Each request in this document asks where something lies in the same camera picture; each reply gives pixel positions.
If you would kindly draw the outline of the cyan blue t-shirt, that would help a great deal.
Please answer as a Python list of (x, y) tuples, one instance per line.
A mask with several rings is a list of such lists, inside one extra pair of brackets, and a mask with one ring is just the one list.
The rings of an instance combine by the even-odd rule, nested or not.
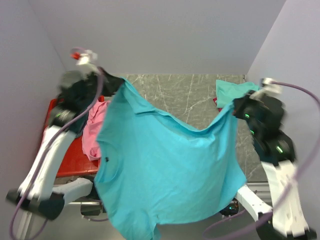
[(97, 136), (95, 188), (127, 240), (158, 240), (157, 225), (204, 220), (224, 209), (246, 177), (236, 157), (232, 103), (198, 130), (145, 100), (125, 80)]

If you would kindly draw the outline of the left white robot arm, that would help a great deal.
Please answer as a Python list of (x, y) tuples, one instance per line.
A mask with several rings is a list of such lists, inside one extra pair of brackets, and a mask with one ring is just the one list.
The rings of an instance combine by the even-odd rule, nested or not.
[(124, 80), (107, 73), (83, 75), (80, 71), (65, 72), (59, 83), (60, 93), (47, 114), (43, 138), (29, 174), (17, 189), (11, 189), (6, 200), (18, 209), (46, 220), (55, 220), (63, 208), (80, 198), (96, 200), (100, 188), (92, 178), (78, 178), (59, 187), (54, 182), (61, 163), (73, 141), (82, 133), (88, 109), (100, 97), (113, 96)]

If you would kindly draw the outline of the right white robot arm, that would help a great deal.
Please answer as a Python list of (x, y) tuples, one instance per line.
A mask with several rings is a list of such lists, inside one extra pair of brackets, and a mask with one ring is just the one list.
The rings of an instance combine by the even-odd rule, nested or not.
[(226, 182), (219, 187), (222, 198), (235, 196), (256, 223), (262, 240), (315, 240), (301, 207), (297, 180), (295, 146), (282, 130), (283, 103), (266, 93), (250, 90), (233, 100), (234, 116), (245, 120), (253, 137), (253, 147), (267, 176), (272, 205), (256, 196), (247, 186)]

